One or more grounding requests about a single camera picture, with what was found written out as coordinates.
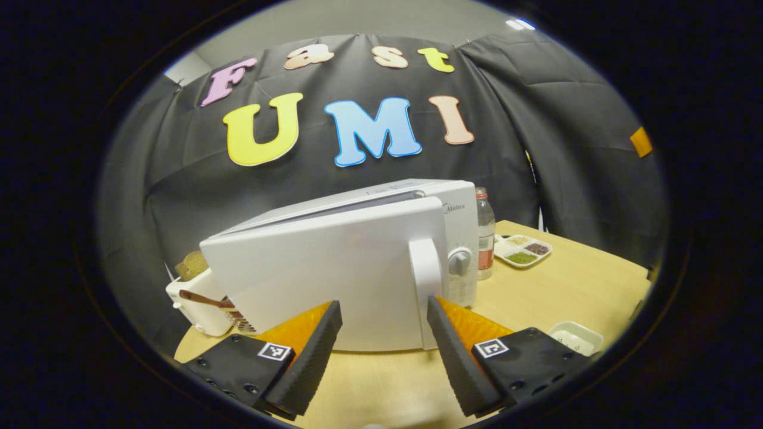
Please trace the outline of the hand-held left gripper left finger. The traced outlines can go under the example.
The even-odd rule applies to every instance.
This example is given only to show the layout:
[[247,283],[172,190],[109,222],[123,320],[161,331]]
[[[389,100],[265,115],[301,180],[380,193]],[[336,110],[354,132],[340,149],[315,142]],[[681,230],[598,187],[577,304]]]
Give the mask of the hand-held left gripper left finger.
[[255,337],[231,334],[182,366],[259,412],[297,418],[317,392],[342,325],[340,302],[328,301]]

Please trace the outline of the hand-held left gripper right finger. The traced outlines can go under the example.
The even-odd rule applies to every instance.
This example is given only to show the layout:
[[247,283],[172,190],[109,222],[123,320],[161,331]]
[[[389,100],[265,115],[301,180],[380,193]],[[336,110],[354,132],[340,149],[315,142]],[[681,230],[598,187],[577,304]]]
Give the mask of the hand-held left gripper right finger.
[[442,297],[428,299],[427,320],[465,416],[530,402],[591,363],[541,329],[513,331]]

